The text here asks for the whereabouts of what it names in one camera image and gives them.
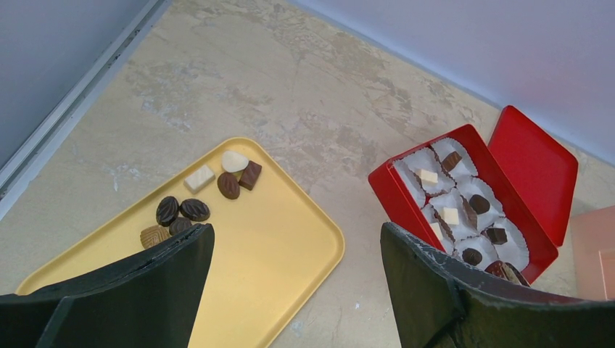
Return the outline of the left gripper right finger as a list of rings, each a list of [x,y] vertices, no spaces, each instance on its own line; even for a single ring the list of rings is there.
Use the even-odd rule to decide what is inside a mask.
[[[403,347],[612,347],[614,303],[517,285],[391,222],[381,256]]]

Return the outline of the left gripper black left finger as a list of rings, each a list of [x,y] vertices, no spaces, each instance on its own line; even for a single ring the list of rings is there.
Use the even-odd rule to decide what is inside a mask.
[[[215,231],[196,224],[142,252],[28,295],[1,297],[3,347],[186,347]]]

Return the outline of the dark round chocolate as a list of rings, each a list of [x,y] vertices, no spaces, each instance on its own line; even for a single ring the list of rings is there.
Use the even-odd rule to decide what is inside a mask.
[[[482,215],[488,212],[491,208],[491,204],[488,199],[480,194],[474,194],[469,199],[470,207],[477,215]]]
[[[482,260],[482,253],[474,248],[466,248],[462,251],[462,260],[470,265],[477,266]]]

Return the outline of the white square chocolate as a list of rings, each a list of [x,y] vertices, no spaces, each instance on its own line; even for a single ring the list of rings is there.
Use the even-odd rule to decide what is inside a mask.
[[[430,223],[429,225],[434,235],[437,237],[437,239],[439,241],[442,241],[444,239],[444,236],[442,234],[442,229],[440,227],[440,224],[438,222],[435,222],[435,223]]]
[[[459,225],[460,218],[459,212],[456,208],[443,207],[441,210],[441,217],[448,225]]]

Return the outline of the red compartment box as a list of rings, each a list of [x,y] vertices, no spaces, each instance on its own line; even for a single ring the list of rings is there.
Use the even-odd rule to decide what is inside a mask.
[[[395,155],[370,173],[368,182],[384,211],[392,222],[427,244],[443,250],[443,246],[436,239],[416,200],[407,190],[400,175],[394,171],[393,162],[448,137],[459,141],[468,150],[470,157],[477,165],[479,178],[490,185],[495,197],[503,203],[505,216],[522,232],[529,248],[529,264],[521,273],[529,283],[534,283],[558,258],[558,248],[544,232],[537,218],[530,212],[476,128],[471,124],[462,125]]]

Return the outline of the white chocolate piece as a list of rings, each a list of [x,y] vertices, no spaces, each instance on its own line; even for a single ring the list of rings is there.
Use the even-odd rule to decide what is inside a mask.
[[[422,186],[437,186],[439,183],[438,174],[426,169],[419,169],[416,172]]]

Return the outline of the dark brown square chocolate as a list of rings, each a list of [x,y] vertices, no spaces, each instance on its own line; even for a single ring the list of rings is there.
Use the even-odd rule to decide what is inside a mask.
[[[457,151],[453,151],[442,160],[442,168],[449,173],[455,169],[461,160],[462,156]]]

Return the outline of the red box lid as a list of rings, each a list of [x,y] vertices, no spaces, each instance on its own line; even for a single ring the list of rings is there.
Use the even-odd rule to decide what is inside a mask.
[[[512,105],[500,113],[488,148],[551,242],[562,246],[577,182],[576,157]]]

